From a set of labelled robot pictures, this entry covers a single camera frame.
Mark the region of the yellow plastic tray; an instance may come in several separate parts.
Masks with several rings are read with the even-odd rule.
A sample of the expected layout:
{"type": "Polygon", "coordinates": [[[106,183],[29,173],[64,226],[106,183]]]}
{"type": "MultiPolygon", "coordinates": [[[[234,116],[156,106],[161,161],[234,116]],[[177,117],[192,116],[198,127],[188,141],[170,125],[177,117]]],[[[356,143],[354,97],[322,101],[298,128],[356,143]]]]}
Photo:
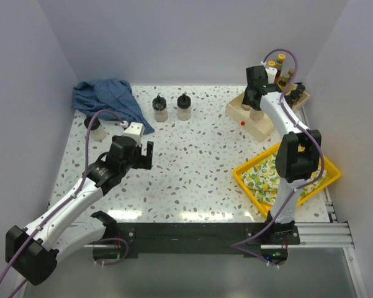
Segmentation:
{"type": "MultiPolygon", "coordinates": [[[[268,205],[265,203],[260,203],[256,200],[253,193],[246,187],[246,185],[242,182],[240,175],[243,174],[245,171],[248,171],[250,168],[252,168],[254,165],[258,164],[263,159],[267,158],[269,155],[275,153],[277,154],[278,149],[280,145],[276,144],[270,149],[264,151],[263,153],[259,154],[257,157],[253,158],[252,160],[246,162],[245,164],[237,167],[233,171],[233,175],[237,181],[237,183],[241,186],[241,188],[244,190],[245,194],[248,196],[250,201],[253,203],[253,205],[257,208],[259,213],[263,217],[267,217],[268,212],[272,209],[273,205],[268,205]]],[[[327,158],[325,158],[325,170],[327,170],[327,176],[323,180],[322,184],[314,190],[311,194],[303,198],[302,200],[298,201],[297,207],[302,206],[305,204],[308,200],[313,198],[314,196],[321,193],[327,186],[329,186],[331,183],[335,182],[341,177],[341,171],[327,158]]]]}

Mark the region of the yellow oil bottle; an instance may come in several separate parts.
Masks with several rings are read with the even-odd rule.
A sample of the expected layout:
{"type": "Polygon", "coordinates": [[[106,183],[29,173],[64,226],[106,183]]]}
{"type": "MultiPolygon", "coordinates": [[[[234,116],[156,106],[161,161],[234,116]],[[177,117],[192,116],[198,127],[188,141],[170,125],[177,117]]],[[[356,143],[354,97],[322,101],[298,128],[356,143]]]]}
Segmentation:
{"type": "Polygon", "coordinates": [[[284,75],[280,75],[277,84],[279,85],[279,87],[280,87],[281,90],[285,89],[285,87],[287,86],[289,80],[290,80],[290,76],[289,76],[288,73],[286,73],[284,75]]]}
{"type": "Polygon", "coordinates": [[[291,68],[291,69],[288,71],[287,74],[289,75],[289,77],[288,77],[288,82],[293,81],[293,80],[294,80],[294,76],[295,76],[295,68],[291,68]]]}

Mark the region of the taped lid glass jar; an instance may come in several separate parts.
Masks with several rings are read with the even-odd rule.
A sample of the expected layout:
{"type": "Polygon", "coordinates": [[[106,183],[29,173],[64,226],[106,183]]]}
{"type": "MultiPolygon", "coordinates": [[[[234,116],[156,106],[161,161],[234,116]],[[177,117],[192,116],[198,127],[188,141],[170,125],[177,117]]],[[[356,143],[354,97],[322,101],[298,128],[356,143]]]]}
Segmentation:
{"type": "Polygon", "coordinates": [[[152,101],[154,118],[157,122],[165,122],[168,119],[166,99],[157,95],[152,101]]]}

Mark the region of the red cap sauce bottle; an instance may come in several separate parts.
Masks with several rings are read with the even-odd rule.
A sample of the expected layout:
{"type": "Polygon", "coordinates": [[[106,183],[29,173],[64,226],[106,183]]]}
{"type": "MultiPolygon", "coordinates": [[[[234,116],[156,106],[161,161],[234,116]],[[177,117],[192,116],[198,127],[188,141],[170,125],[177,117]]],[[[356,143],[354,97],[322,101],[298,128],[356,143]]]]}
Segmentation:
{"type": "Polygon", "coordinates": [[[278,54],[277,60],[276,60],[276,68],[277,70],[281,70],[283,63],[285,61],[286,55],[283,53],[278,54]]]}

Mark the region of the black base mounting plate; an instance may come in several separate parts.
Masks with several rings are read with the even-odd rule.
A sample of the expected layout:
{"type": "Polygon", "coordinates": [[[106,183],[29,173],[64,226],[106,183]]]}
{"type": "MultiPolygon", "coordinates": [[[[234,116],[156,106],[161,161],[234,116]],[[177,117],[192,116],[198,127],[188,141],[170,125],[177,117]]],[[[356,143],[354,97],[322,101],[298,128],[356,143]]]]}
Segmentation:
{"type": "Polygon", "coordinates": [[[262,257],[280,266],[288,259],[288,247],[299,245],[294,222],[275,223],[115,223],[95,243],[95,261],[111,263],[140,254],[206,254],[262,257]]]}

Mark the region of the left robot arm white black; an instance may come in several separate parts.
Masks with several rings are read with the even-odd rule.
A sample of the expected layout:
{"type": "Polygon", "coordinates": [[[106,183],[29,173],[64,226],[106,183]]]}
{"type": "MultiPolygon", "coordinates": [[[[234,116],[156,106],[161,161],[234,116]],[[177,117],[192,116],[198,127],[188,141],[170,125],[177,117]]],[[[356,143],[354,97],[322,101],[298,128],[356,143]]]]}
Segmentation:
{"type": "Polygon", "coordinates": [[[26,227],[13,226],[5,236],[5,260],[34,286],[55,270],[63,232],[86,209],[120,184],[131,169],[152,168],[152,141],[142,148],[135,137],[112,137],[109,151],[99,155],[67,195],[26,227]]]}

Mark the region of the yellow cap sauce bottle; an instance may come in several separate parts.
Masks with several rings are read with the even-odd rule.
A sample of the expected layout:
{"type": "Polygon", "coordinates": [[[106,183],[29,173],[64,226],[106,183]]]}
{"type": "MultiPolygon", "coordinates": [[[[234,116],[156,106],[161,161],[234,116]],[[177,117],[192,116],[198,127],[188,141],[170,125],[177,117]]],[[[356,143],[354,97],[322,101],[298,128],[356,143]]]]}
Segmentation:
{"type": "Polygon", "coordinates": [[[268,67],[274,68],[275,70],[277,69],[277,63],[275,61],[269,61],[268,62],[268,67]]]}

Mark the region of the small front spice jar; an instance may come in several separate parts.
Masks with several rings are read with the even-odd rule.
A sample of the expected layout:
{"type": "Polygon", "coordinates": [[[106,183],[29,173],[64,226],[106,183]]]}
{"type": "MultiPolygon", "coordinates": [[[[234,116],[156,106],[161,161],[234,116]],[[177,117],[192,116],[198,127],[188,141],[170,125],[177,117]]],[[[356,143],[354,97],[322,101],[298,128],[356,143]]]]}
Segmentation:
{"type": "Polygon", "coordinates": [[[305,92],[306,87],[302,83],[300,83],[300,84],[297,84],[295,90],[297,91],[298,97],[301,97],[302,94],[305,92]]]}

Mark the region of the dark spice shaker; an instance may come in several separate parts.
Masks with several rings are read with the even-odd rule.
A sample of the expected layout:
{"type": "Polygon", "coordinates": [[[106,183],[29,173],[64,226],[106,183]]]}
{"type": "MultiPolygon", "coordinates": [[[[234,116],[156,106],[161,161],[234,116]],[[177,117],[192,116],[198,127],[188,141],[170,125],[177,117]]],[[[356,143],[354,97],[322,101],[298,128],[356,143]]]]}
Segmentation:
{"type": "Polygon", "coordinates": [[[300,98],[300,91],[298,89],[292,90],[289,94],[289,104],[294,105],[300,98]]]}

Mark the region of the lemon print cloth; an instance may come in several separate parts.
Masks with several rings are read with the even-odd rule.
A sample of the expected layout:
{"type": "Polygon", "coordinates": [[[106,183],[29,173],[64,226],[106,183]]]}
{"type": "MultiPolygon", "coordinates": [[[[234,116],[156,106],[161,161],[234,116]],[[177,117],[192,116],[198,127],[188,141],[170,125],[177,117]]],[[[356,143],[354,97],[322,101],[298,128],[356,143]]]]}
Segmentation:
{"type": "MultiPolygon", "coordinates": [[[[242,182],[260,203],[274,205],[276,201],[280,183],[280,176],[275,167],[276,157],[277,155],[273,153],[240,175],[242,182]]],[[[309,181],[316,179],[320,173],[321,165],[318,166],[317,171],[312,173],[309,181]]],[[[326,176],[327,170],[324,169],[320,179],[316,180],[314,183],[310,182],[309,185],[301,190],[299,200],[302,200],[316,190],[322,184],[326,176]]]]}

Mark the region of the blue checkered shirt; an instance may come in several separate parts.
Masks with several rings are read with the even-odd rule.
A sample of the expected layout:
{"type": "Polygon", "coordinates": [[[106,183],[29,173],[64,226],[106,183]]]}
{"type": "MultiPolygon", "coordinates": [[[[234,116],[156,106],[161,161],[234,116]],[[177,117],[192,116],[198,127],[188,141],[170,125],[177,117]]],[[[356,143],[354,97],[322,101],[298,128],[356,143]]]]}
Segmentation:
{"type": "Polygon", "coordinates": [[[115,121],[118,118],[129,123],[144,125],[144,134],[155,130],[145,119],[128,81],[117,78],[82,81],[73,88],[73,108],[92,117],[100,110],[109,110],[116,115],[102,113],[98,118],[115,121]]]}

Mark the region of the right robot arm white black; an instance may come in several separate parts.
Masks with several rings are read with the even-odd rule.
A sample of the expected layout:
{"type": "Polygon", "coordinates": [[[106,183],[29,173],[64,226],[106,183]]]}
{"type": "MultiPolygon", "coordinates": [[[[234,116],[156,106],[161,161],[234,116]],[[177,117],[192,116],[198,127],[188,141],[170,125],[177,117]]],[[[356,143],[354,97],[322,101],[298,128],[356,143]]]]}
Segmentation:
{"type": "Polygon", "coordinates": [[[311,179],[318,168],[324,170],[321,133],[299,121],[280,87],[269,82],[263,65],[247,68],[246,82],[243,101],[252,110],[264,112],[282,137],[275,162],[280,177],[279,188],[264,228],[265,239],[277,244],[286,236],[283,225],[295,220],[295,208],[302,189],[319,179],[311,179]]]}

